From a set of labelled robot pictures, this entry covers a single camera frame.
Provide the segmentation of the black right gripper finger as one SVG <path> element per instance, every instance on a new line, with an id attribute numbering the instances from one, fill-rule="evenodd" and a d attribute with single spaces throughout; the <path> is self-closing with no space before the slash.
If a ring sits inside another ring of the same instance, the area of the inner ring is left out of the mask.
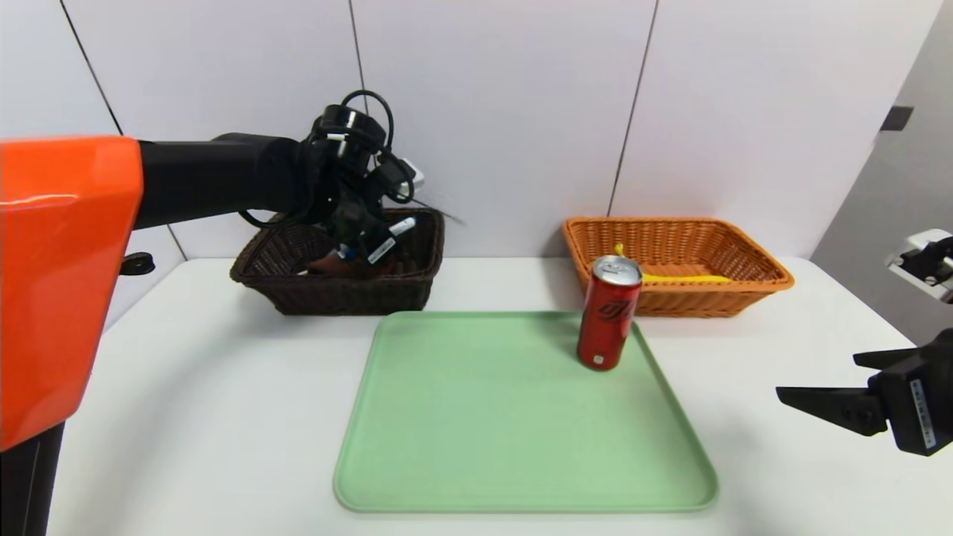
<path id="1" fill-rule="evenodd" d="M 870 388 L 779 386 L 776 394 L 780 403 L 861 436 L 888 431 L 882 402 Z"/>
<path id="2" fill-rule="evenodd" d="M 853 360 L 856 366 L 864 367 L 864 369 L 882 371 L 911 359 L 918 355 L 918 353 L 919 348 L 870 351 L 855 354 Z"/>

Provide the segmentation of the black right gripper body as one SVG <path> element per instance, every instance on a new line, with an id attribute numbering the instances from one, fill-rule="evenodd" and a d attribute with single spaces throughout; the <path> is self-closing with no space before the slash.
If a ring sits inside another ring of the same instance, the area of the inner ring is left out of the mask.
<path id="1" fill-rule="evenodd" d="M 871 377 L 901 451 L 931 456 L 951 444 L 951 339 L 947 328 L 915 357 Z"/>

